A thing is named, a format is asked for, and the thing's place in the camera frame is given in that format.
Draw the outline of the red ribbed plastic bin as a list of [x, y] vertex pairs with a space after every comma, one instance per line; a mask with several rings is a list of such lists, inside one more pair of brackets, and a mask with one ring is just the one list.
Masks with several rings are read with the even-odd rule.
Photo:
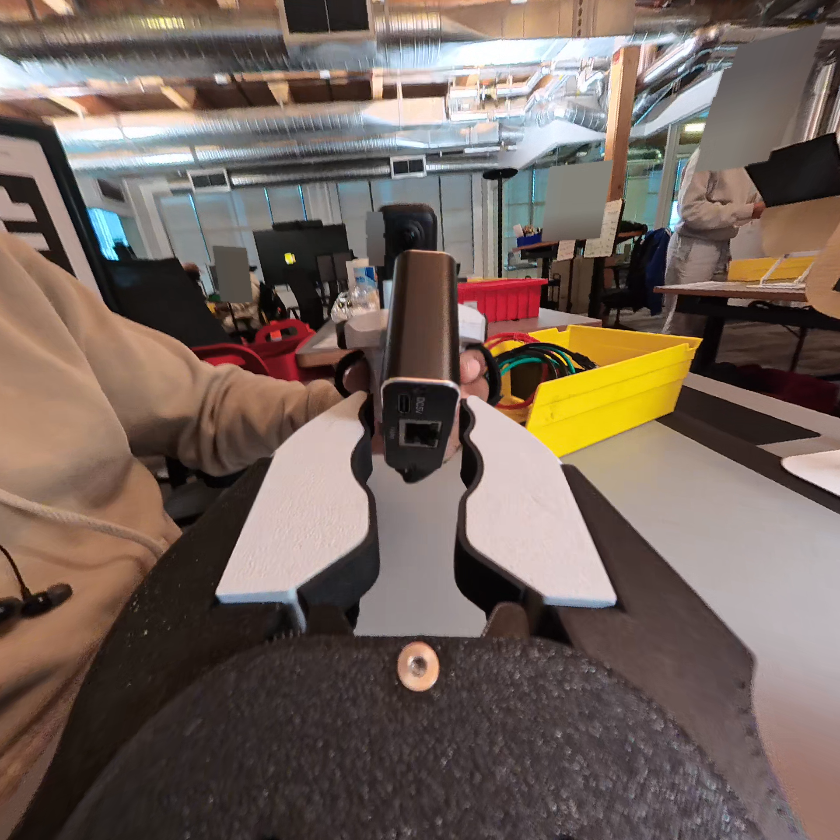
[[535, 319], [539, 315], [544, 278], [478, 278], [460, 281], [458, 302], [474, 302], [488, 322]]

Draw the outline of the grey office table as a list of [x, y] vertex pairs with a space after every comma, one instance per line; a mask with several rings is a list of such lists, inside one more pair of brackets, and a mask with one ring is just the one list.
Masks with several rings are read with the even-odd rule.
[[[499, 333], [533, 333], [545, 329], [564, 330], [571, 325], [599, 327], [601, 320], [581, 314], [541, 308], [536, 318], [485, 323], [488, 338]], [[295, 351], [300, 377], [304, 378], [304, 375], [314, 377], [321, 369], [334, 368], [346, 353], [346, 349], [339, 346], [336, 324], [327, 321], [314, 335], [298, 345]]]

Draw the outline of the black earphones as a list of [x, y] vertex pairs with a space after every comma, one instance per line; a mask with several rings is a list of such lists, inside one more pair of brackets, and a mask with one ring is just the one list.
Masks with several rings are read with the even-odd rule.
[[43, 591], [30, 590], [11, 553], [3, 545], [1, 545], [1, 553], [13, 574], [18, 589], [18, 594], [4, 595], [1, 598], [2, 631], [10, 629], [13, 622], [17, 620], [47, 614], [72, 597], [73, 589], [67, 583], [53, 584]]

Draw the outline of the black ethernet splitter box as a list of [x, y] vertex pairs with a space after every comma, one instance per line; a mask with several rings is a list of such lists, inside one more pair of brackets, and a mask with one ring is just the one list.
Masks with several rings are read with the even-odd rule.
[[445, 461], [460, 403], [457, 279], [443, 252], [395, 260], [381, 373], [386, 464], [407, 484]]

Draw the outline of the wooden top table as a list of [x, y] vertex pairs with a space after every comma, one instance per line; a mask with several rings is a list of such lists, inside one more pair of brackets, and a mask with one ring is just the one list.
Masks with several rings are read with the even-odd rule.
[[718, 360], [721, 337], [728, 322], [765, 323], [798, 329], [790, 371], [795, 371], [807, 335], [815, 330], [839, 332], [839, 320], [815, 310], [803, 285], [760, 285], [709, 281], [656, 287], [654, 292], [676, 298], [675, 311], [705, 319], [700, 347], [691, 372], [705, 374]]

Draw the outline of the black board with wooden edge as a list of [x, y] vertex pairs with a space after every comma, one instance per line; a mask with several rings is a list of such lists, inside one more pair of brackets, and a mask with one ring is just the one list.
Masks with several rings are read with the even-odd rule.
[[795, 143], [748, 164], [761, 195], [762, 249], [776, 259], [813, 257], [804, 274], [805, 299], [839, 317], [839, 151], [834, 133]]

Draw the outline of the black fabric chair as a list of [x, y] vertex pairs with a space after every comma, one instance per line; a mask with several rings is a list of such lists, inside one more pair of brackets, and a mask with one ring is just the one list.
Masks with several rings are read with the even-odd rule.
[[108, 261], [119, 312], [193, 349], [225, 343], [227, 335], [175, 258]]

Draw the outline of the person's beige clothed body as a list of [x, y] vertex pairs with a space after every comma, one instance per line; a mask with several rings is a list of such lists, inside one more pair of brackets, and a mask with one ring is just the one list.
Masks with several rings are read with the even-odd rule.
[[122, 429], [17, 430], [2, 445], [2, 545], [33, 590], [72, 590], [63, 605], [2, 631], [3, 830], [118, 614], [180, 536]]

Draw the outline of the black monitor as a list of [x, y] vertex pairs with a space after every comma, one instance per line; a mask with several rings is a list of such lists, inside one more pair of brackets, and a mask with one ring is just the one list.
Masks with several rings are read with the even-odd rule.
[[287, 284], [293, 270], [320, 280], [318, 260], [323, 256], [350, 252], [344, 224], [285, 226], [254, 232], [262, 278], [268, 285]]

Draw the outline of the black floor lamp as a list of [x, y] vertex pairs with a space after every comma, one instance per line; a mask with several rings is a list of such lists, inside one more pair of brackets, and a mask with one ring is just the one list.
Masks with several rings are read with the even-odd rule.
[[482, 178], [488, 183], [494, 183], [497, 189], [497, 277], [501, 278], [505, 265], [504, 246], [504, 190], [505, 184], [518, 173], [515, 167], [497, 167], [485, 170]]

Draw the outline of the white paper sheet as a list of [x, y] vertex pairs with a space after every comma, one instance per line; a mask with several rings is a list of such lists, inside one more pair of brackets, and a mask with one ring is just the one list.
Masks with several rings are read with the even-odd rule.
[[587, 259], [606, 258], [613, 255], [618, 228], [623, 215], [623, 199], [607, 202], [604, 208], [600, 234], [585, 241], [583, 257]]

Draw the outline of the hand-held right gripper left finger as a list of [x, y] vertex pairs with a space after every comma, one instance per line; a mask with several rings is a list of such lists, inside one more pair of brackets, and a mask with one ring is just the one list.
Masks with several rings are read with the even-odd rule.
[[307, 632], [320, 607], [345, 614], [381, 569], [372, 396], [357, 392], [273, 455], [216, 588], [223, 604], [278, 604]]

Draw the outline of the person's left hand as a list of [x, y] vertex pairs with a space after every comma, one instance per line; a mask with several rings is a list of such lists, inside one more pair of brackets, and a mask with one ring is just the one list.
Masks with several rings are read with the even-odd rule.
[[[370, 392], [373, 374], [364, 353], [349, 353], [342, 362], [341, 384], [347, 393]], [[485, 403], [490, 401], [490, 384], [487, 380], [487, 365], [481, 352], [466, 350], [459, 356], [460, 391], [464, 398], [476, 396]]]

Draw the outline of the black white marker sign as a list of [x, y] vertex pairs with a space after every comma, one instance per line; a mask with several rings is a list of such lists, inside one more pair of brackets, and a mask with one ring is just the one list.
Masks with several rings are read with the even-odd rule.
[[45, 123], [1, 118], [1, 229], [119, 311], [88, 208], [57, 131]]

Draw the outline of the red shopping basket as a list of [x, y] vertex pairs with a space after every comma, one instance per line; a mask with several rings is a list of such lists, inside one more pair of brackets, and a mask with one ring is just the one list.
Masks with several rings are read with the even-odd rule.
[[201, 361], [213, 366], [232, 365], [285, 382], [300, 382], [296, 352], [315, 333], [305, 322], [288, 318], [269, 322], [260, 328], [251, 343], [218, 343], [193, 348], [192, 351]]

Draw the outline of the blue jacket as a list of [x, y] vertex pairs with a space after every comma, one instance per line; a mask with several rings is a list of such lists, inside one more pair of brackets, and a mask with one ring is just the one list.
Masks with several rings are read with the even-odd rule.
[[626, 273], [629, 305], [637, 312], [647, 309], [658, 316], [663, 309], [663, 296], [655, 291], [665, 284], [666, 261], [671, 238], [667, 227], [646, 233], [633, 246]]

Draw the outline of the person's left forearm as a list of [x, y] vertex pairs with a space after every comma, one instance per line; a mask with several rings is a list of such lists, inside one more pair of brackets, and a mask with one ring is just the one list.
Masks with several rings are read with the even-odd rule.
[[2, 234], [2, 387], [15, 431], [165, 455], [225, 476], [271, 455], [342, 401], [308, 385], [203, 362], [176, 339], [111, 311], [21, 239]]

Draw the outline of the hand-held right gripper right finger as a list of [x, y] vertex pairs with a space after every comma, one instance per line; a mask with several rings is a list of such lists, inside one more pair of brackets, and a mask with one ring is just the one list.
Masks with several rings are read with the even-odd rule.
[[618, 606], [560, 459], [478, 397], [461, 403], [459, 423], [459, 592], [486, 618], [505, 603], [533, 622], [553, 607]]

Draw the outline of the yellow plastic bin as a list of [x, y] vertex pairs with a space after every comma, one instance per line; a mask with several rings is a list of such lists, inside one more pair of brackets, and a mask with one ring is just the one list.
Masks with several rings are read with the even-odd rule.
[[728, 280], [747, 284], [798, 284], [809, 272], [816, 256], [785, 255], [735, 259], [728, 268]]
[[672, 413], [701, 339], [570, 325], [503, 332], [497, 409], [557, 456]]

